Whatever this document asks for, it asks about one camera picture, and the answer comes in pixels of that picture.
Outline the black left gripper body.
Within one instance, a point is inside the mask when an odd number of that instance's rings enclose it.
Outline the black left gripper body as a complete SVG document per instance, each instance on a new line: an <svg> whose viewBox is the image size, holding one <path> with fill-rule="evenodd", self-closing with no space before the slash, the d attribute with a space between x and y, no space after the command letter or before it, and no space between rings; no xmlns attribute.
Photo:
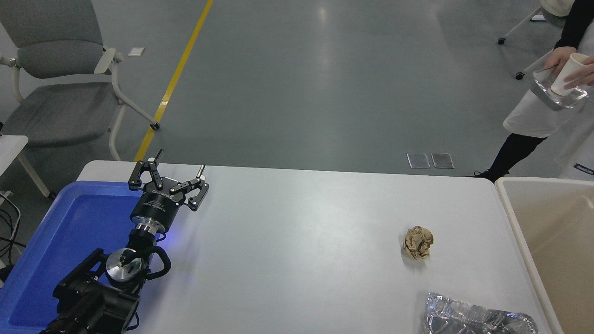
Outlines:
<svg viewBox="0 0 594 334"><path fill-rule="evenodd" d="M162 179L163 188L157 188L154 181L143 186L143 193L130 214L132 222L138 224L146 220L153 220L161 229L169 229L181 204L184 194L171 194L170 189L180 184L178 180Z"/></svg>

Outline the person's right hand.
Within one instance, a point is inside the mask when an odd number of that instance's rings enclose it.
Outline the person's right hand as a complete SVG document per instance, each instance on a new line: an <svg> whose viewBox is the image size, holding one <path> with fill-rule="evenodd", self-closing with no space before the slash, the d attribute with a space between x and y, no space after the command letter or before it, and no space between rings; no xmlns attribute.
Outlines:
<svg viewBox="0 0 594 334"><path fill-rule="evenodd" d="M573 53L577 53L575 47L556 47L544 61L543 69L554 68L552 76L553 78L557 78Z"/></svg>

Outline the person's left hand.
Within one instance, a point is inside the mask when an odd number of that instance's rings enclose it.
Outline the person's left hand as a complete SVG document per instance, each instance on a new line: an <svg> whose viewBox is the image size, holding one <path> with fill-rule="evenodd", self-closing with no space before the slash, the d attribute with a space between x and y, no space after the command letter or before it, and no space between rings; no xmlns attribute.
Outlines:
<svg viewBox="0 0 594 334"><path fill-rule="evenodd" d="M583 65L565 78L564 89L569 90L581 85L592 86L594 84L594 57L588 57Z"/></svg>

